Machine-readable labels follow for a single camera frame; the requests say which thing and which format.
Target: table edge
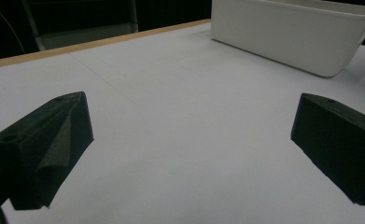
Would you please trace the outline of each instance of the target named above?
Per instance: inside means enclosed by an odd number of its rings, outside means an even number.
[[[170,31],[174,31],[174,30],[189,28],[191,26],[209,23],[210,21],[211,21],[210,19],[201,20],[201,21],[191,21],[191,22],[186,22],[186,23],[182,23],[182,24],[178,24],[178,25],[162,27],[162,28],[158,28],[158,29],[138,32],[138,33],[129,34],[129,35],[120,35],[120,36],[110,37],[107,39],[86,42],[86,43],[72,45],[72,46],[58,48],[58,49],[49,49],[49,50],[4,58],[4,59],[0,59],[0,67],[6,66],[6,65],[17,64],[17,63],[26,63],[26,62],[30,62],[30,61],[34,61],[34,60],[38,60],[38,59],[57,56],[57,55],[65,54],[65,53],[83,50],[83,49],[96,48],[96,47],[100,47],[100,46],[104,46],[104,45],[108,45],[108,44],[114,44],[114,43],[118,43],[118,42],[122,42],[122,41],[136,39],[136,38],[140,38],[140,37],[144,37],[144,36],[148,36],[148,35],[157,35],[157,34],[170,32]]]

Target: white plastic bin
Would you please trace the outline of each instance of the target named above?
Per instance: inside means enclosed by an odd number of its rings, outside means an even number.
[[[322,77],[365,38],[365,7],[318,0],[213,0],[212,37]]]

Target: container rim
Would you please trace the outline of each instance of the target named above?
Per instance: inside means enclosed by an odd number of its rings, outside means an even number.
[[[277,7],[288,7],[313,13],[365,20],[365,6],[321,0],[243,0]]]

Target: white table surface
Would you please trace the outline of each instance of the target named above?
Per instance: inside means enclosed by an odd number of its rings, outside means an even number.
[[[94,142],[30,223],[365,223],[290,140],[302,92],[365,114],[365,47],[323,78],[211,39],[210,23],[0,67],[0,131],[85,91]]]

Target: screw hole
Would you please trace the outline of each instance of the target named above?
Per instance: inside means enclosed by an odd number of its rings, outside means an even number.
[[[13,135],[8,135],[8,136],[4,137],[2,140],[4,140],[4,142],[10,142],[16,138],[17,138],[17,135],[13,134]]]

